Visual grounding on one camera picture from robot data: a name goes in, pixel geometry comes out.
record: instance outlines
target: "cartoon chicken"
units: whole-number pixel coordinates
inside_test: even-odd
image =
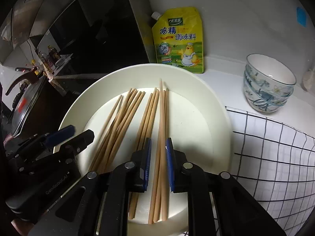
[[[182,64],[184,66],[194,66],[200,62],[200,59],[198,59],[198,56],[194,52],[193,43],[191,42],[187,43],[185,51],[181,49],[177,52],[177,54],[181,55]]]

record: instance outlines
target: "blue sticker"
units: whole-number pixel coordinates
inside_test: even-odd
[[[300,7],[296,8],[296,19],[299,24],[306,27],[306,12],[304,9]]]

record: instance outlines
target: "grid cloth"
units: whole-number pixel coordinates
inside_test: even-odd
[[[315,205],[314,137],[260,114],[226,110],[233,129],[230,173],[294,236]],[[215,209],[214,216],[219,235]]]

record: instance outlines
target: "silver bolt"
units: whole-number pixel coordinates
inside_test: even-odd
[[[67,163],[67,164],[69,164],[69,163],[71,163],[71,162],[72,162],[72,159],[70,159],[70,158],[69,158],[69,159],[66,159],[66,163]]]
[[[134,162],[133,161],[128,161],[125,163],[125,168],[127,169],[132,169],[134,167]]]
[[[91,171],[87,174],[88,179],[94,179],[96,178],[97,173],[95,171]]]
[[[183,167],[186,168],[186,169],[191,169],[193,167],[193,165],[190,162],[185,162],[183,164]]]
[[[230,173],[228,172],[222,172],[221,173],[221,178],[224,178],[224,179],[229,179],[231,177]]]

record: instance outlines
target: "pot handle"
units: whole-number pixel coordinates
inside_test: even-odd
[[[31,84],[34,84],[35,82],[37,82],[37,81],[38,81],[38,77],[37,77],[37,75],[35,74],[35,70],[36,70],[36,68],[33,67],[30,72],[24,73],[24,74],[22,74],[21,76],[19,76],[18,78],[16,78],[16,79],[12,82],[12,84],[10,85],[10,87],[8,88],[8,90],[7,90],[7,92],[5,93],[5,95],[6,95],[6,96],[9,95],[10,92],[11,92],[11,90],[13,89],[13,87],[14,87],[15,85],[17,85],[20,81],[24,80],[24,79],[28,79]]]

